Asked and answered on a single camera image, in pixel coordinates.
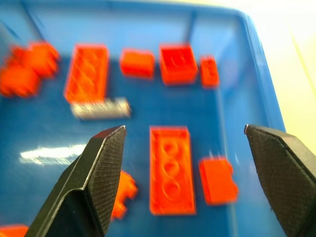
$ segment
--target lego brick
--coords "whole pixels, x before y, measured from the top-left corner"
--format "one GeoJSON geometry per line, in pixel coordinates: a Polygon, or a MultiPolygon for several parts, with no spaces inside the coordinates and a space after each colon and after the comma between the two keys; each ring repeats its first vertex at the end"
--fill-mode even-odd
{"type": "Polygon", "coordinates": [[[222,157],[204,158],[198,164],[205,202],[222,205],[237,201],[238,187],[233,182],[233,167],[222,157]]]}
{"type": "Polygon", "coordinates": [[[58,70],[58,52],[47,42],[34,42],[23,57],[23,65],[30,67],[39,77],[51,78],[58,70]]]}
{"type": "Polygon", "coordinates": [[[192,84],[198,66],[189,45],[161,46],[160,70],[165,85],[192,84]]]}
{"type": "Polygon", "coordinates": [[[5,65],[15,66],[22,65],[26,49],[17,45],[10,47],[10,54],[4,59],[5,65]]]}
{"type": "Polygon", "coordinates": [[[0,226],[0,237],[24,237],[27,231],[25,225],[0,226]]]}
{"type": "Polygon", "coordinates": [[[111,214],[111,219],[114,218],[123,219],[127,208],[124,206],[126,198],[134,199],[137,194],[137,187],[135,186],[135,181],[133,178],[125,173],[120,172],[118,192],[115,198],[114,208],[111,214]]]}
{"type": "Polygon", "coordinates": [[[154,215],[196,213],[190,134],[186,127],[150,129],[150,211],[154,215]]]}
{"type": "Polygon", "coordinates": [[[214,57],[201,57],[201,80],[204,88],[219,86],[219,75],[214,57]]]}
{"type": "Polygon", "coordinates": [[[126,77],[153,79],[154,54],[148,51],[125,49],[121,56],[120,69],[126,77]]]}
{"type": "Polygon", "coordinates": [[[0,93],[6,97],[37,95],[40,84],[40,78],[31,68],[16,65],[0,71],[0,93]]]}
{"type": "Polygon", "coordinates": [[[104,101],[108,63],[105,45],[77,45],[64,91],[66,100],[69,103],[104,101]]]}

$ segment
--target lego stud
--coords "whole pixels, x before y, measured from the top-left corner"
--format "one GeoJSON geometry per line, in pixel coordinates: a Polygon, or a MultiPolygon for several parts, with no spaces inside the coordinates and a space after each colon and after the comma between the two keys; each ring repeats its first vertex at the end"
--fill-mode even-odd
{"type": "Polygon", "coordinates": [[[174,177],[179,173],[180,167],[176,160],[169,160],[163,165],[163,170],[166,175],[174,177]]]}
{"type": "Polygon", "coordinates": [[[137,189],[137,187],[135,186],[135,182],[131,182],[131,183],[129,184],[129,189],[128,189],[128,191],[127,191],[128,197],[129,197],[130,199],[134,199],[135,196],[136,196],[136,194],[137,194],[137,191],[138,191],[138,189],[137,189]]]}
{"type": "Polygon", "coordinates": [[[180,185],[177,181],[170,180],[163,184],[162,191],[167,199],[175,200],[180,194],[180,185]]]}
{"type": "Polygon", "coordinates": [[[183,66],[183,64],[186,63],[186,59],[185,59],[183,54],[180,54],[179,57],[172,57],[171,61],[172,61],[173,65],[176,67],[181,67],[181,66],[183,66]]]}
{"type": "Polygon", "coordinates": [[[83,70],[83,74],[86,74],[86,75],[88,75],[89,77],[91,76],[91,75],[95,75],[95,73],[96,73],[96,70],[95,70],[95,68],[94,68],[94,66],[89,62],[89,61],[87,61],[87,60],[84,60],[83,62],[82,62],[82,68],[81,68],[81,70],[83,70]]]}
{"type": "Polygon", "coordinates": [[[174,157],[179,153],[179,147],[176,141],[167,140],[165,141],[162,147],[163,147],[163,151],[169,157],[174,157]]]}
{"type": "Polygon", "coordinates": [[[126,207],[123,204],[118,203],[117,206],[114,205],[112,215],[119,219],[123,219],[123,216],[125,215],[126,211],[126,207]]]}
{"type": "Polygon", "coordinates": [[[98,61],[98,55],[96,52],[91,52],[91,54],[89,55],[90,60],[93,61],[98,61]]]}

